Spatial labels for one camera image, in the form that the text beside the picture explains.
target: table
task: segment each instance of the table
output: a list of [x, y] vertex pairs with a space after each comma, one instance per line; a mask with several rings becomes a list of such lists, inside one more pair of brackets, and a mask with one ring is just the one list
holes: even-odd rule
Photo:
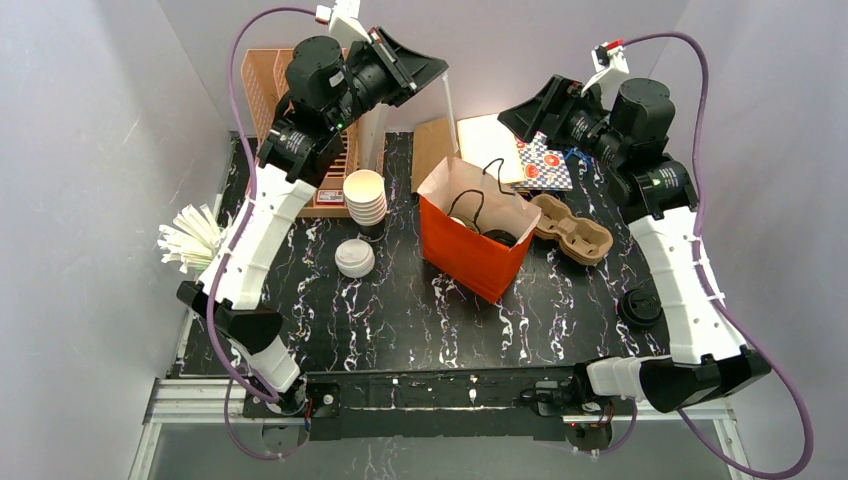
[[[219, 222], [235, 215], [247, 183], [244, 152], [234, 143]], [[274, 260], [262, 301], [282, 314], [280, 334], [301, 370], [571, 365], [605, 355], [668, 353], [664, 321], [636, 333], [616, 317], [616, 300], [624, 292], [655, 287], [594, 165], [570, 159], [574, 190], [561, 198], [575, 215], [613, 233], [606, 259], [583, 267], [555, 242], [534, 239], [515, 282], [491, 305], [422, 259], [411, 159], [412, 134], [387, 134], [388, 223], [368, 276], [345, 278], [333, 260], [336, 247], [356, 237], [350, 219], [299, 219]], [[205, 324], [195, 320], [172, 376], [225, 375]]]

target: bundle of paper straws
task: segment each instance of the bundle of paper straws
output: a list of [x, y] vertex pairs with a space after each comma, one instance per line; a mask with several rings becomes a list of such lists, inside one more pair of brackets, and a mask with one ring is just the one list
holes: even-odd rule
[[202, 205], [200, 211], [193, 205], [185, 207], [174, 218], [174, 225], [180, 230], [159, 225], [160, 236], [156, 243], [165, 251], [162, 263], [182, 262], [180, 271], [183, 273], [188, 273], [189, 269], [203, 272], [226, 238], [229, 223], [227, 228], [219, 227], [207, 205]]

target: stack of paper cups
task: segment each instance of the stack of paper cups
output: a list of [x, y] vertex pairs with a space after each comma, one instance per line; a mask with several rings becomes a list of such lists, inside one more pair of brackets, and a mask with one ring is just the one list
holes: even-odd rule
[[345, 178], [342, 191], [363, 239], [375, 242], [383, 238], [387, 209], [383, 177], [373, 170], [357, 170]]

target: white cup lid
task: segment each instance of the white cup lid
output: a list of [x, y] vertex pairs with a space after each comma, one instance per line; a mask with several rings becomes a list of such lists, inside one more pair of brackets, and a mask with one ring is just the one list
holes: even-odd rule
[[373, 258], [374, 249], [368, 242], [358, 238], [348, 240], [336, 248], [336, 265], [340, 270], [362, 267]]

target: paper bag handle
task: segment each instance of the paper bag handle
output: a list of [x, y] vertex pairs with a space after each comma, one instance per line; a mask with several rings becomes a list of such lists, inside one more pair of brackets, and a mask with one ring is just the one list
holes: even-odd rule
[[496, 159], [492, 160], [491, 162], [489, 162], [489, 164], [486, 165], [486, 168], [483, 169], [483, 175], [486, 174], [486, 170], [488, 170], [489, 167], [494, 165], [495, 162], [501, 162], [501, 164], [498, 165], [498, 190], [500, 190], [500, 192], [504, 195], [515, 195], [515, 193], [513, 193], [513, 192], [504, 192], [503, 191], [503, 186], [502, 186], [503, 182], [501, 182], [501, 168], [503, 168], [503, 164], [504, 164], [503, 158], [496, 158]]
[[450, 214], [451, 214], [451, 213], [453, 213], [453, 208], [456, 206], [456, 202], [458, 202], [458, 201], [459, 201], [459, 199], [460, 199], [460, 198], [462, 198], [462, 196], [463, 196], [463, 195], [465, 195], [465, 194], [466, 194], [466, 193], [468, 193], [468, 192], [474, 192], [474, 193], [479, 193], [479, 194], [480, 194], [480, 206], [479, 206], [479, 207], [477, 207], [477, 211], [476, 211], [476, 212], [474, 212], [474, 219], [473, 219], [473, 220], [471, 220], [471, 223], [473, 223], [473, 224], [474, 224], [474, 227], [475, 227], [475, 228], [477, 229], [477, 231], [479, 232], [479, 231], [480, 231], [480, 227], [478, 227], [478, 226], [477, 226], [477, 219], [480, 217], [480, 212], [481, 212], [481, 211], [483, 211], [483, 202], [485, 202], [485, 201], [486, 201], [486, 196], [485, 196], [485, 195], [483, 195], [483, 192], [482, 192], [482, 191], [480, 191], [480, 190], [474, 190], [473, 188], [471, 188], [471, 189], [468, 189], [468, 190], [466, 190], [466, 191], [464, 191], [464, 192], [460, 193], [459, 195], [457, 195], [457, 196], [456, 196], [456, 198], [454, 198], [454, 199], [453, 199], [453, 203], [451, 203], [451, 208], [450, 208], [450, 210], [448, 210], [448, 216], [450, 217]]

